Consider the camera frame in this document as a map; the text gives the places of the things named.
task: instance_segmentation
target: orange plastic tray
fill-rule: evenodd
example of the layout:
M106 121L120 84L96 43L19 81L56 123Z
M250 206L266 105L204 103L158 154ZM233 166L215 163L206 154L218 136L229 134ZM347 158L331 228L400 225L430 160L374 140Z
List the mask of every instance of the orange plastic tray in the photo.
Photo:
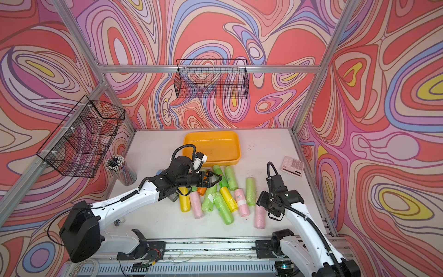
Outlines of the orange plastic tray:
M185 136L183 144L194 144L197 152L208 156L204 167L235 165L241 158L240 142L233 131L195 132ZM192 156L192 148L183 149L183 156Z

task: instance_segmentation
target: pink garbage bag roll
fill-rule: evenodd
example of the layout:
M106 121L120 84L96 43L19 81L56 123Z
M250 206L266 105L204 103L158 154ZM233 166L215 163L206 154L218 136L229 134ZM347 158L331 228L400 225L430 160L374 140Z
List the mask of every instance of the pink garbage bag roll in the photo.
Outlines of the pink garbage bag roll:
M255 206L254 227L257 229L266 227L266 210L262 206Z
M191 201L192 213L195 219L202 218L205 214L202 211L202 203L200 202L200 194L197 191L193 191L189 194Z
M241 188L234 190L234 197L235 201L237 201L238 213L240 216L244 217L250 215L251 213L249 212L249 206L246 202L245 194Z

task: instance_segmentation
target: white table surface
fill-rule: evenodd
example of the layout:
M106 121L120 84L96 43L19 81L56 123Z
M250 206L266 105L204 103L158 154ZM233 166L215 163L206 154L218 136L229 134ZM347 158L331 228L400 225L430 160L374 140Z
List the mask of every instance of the white table surface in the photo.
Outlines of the white table surface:
M167 168L172 153L183 144L185 135L190 132L195 130L137 131L126 156L128 164L137 173L137 181L131 186L123 186L117 181L110 198L138 187L144 177L154 176L160 169ZM264 129L235 132L238 134L241 146L241 159L233 166L238 186L245 190L246 178L254 177L257 197L261 191L267 191L266 164L271 161L281 174L288 190L296 189L300 193L314 221L325 233L306 177L299 178L280 170L284 156L298 159L289 131ZM234 212L234 223L225 225L217 210L205 213L201 219L194 219L192 211L181 212L178 200L173 203L169 199L163 199L126 215L126 222L121 227L139 229L148 239L259 237L270 236L272 232L286 228L297 234L286 217L279 222L266 218L265 229L254 228L254 211L251 207L250 210L251 215L244 218L238 212Z

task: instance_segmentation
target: black cable sleeve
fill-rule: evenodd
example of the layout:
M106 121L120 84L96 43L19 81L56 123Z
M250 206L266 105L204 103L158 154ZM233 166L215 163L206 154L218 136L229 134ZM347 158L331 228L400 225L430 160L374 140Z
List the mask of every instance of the black cable sleeve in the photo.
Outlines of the black cable sleeve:
M326 251L328 251L329 256L331 257L332 262L334 263L335 267L337 268L338 274L340 275L340 277L344 277L345 274L343 273L342 267L340 266L340 264L337 261L337 258L335 257L334 253L332 253L331 248L329 247L328 242L326 241L325 237L323 236L322 232L320 231L320 229L317 227L317 224L315 224L309 217L307 217L304 213L302 213L301 211L297 211L296 209L294 209L293 207L283 204L280 201L276 201L275 199L272 200L272 202L274 202L275 204L282 206L296 214L298 214L299 216L305 218L306 221L309 222L309 224L314 228L315 232L317 233L317 235L320 237L320 239L323 242L323 245L326 248Z
M188 196L189 194L191 194L191 192L192 192L192 188L191 188L191 187L185 187L185 188L188 189L188 193L183 194L179 189L177 189L177 192L178 192L180 195L182 195L182 196Z
M127 196L123 196L122 198L120 198L120 201L123 202L123 201L127 200L128 198L133 197L137 193L138 193L138 191L133 191L130 194L128 194Z
M268 165L267 165L267 167L266 167L266 171L267 171L267 174L268 174L268 178L271 177L271 172L270 172L270 170L269 170L269 166L272 166L272 169L274 169L275 174L278 175L278 172L277 172L276 167L274 166L274 164L271 163L271 162L268 162Z
M150 178L150 177L145 177L143 180L141 180L141 183L140 183L140 185L139 185L139 191L140 191L141 188L143 187L144 183L145 183L146 181L149 180L149 178Z
M203 166L203 161L200 163L200 165L198 166L198 168L197 168L197 170L195 172L199 172L200 169L202 169L202 166Z
M185 144L185 145L182 145L182 146L178 147L178 148L174 151L174 154L172 154L172 158L171 158L171 160L175 159L175 155L177 155L177 153L178 153L180 150L182 150L183 148L186 148L186 147L192 147L192 148L193 148L193 152L192 152L191 160L194 161L194 156L195 156L195 152L197 151L197 148L196 148L195 145L193 145L193 144Z

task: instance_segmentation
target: pencil holder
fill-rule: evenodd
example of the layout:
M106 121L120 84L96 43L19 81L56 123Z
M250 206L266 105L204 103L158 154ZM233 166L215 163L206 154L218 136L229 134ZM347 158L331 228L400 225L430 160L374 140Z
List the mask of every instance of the pencil holder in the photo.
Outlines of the pencil holder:
M111 171L124 186L130 186L137 181L137 174L125 162L123 168L119 171Z

